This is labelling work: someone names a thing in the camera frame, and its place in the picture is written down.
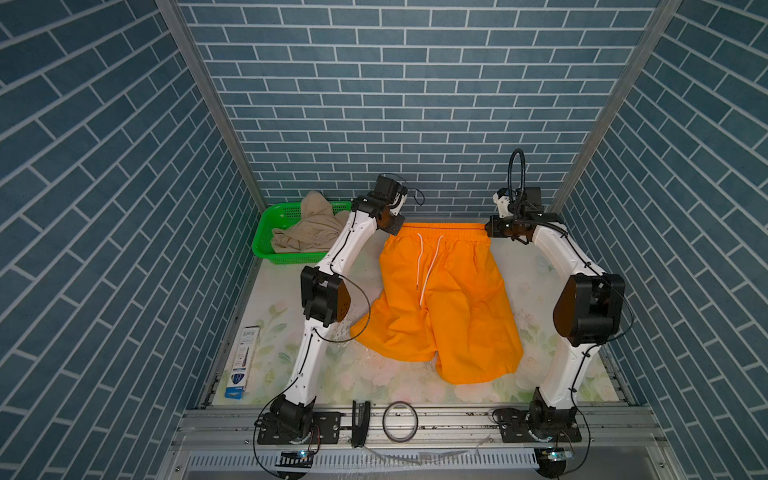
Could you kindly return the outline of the orange shorts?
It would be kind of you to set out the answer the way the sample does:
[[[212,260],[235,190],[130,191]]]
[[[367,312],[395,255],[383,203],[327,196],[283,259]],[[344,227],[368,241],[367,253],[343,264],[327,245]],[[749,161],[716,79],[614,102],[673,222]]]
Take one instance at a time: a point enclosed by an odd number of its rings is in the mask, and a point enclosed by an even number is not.
[[[476,223],[408,223],[379,257],[383,291],[350,332],[403,362],[435,361],[451,384],[515,372],[524,349],[491,239]]]

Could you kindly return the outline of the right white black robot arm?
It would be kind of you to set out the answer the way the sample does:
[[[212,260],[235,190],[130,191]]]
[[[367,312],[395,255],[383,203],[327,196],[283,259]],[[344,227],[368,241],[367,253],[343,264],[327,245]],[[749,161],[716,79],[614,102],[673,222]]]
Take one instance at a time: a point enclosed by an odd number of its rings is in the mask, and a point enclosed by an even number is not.
[[[618,333],[625,281],[598,268],[554,215],[493,215],[485,229],[492,238],[534,244],[564,281],[553,309],[560,340],[543,383],[526,410],[500,408],[492,419],[505,443],[579,442],[577,392],[590,362]]]

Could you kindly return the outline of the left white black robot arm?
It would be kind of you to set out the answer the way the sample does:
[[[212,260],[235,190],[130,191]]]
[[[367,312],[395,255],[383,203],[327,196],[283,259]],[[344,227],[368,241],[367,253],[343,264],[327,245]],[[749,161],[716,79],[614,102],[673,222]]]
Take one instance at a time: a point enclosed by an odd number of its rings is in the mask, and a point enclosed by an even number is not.
[[[317,442],[313,423],[317,376],[326,347],[341,344],[332,335],[351,306],[348,287],[353,281],[348,272],[365,243],[378,230],[397,234],[404,218],[400,209],[408,190],[394,193],[370,192],[352,202],[347,223],[329,252],[300,275],[302,315],[305,319],[302,341],[287,386],[270,400],[261,425],[271,423],[288,435],[289,443]]]

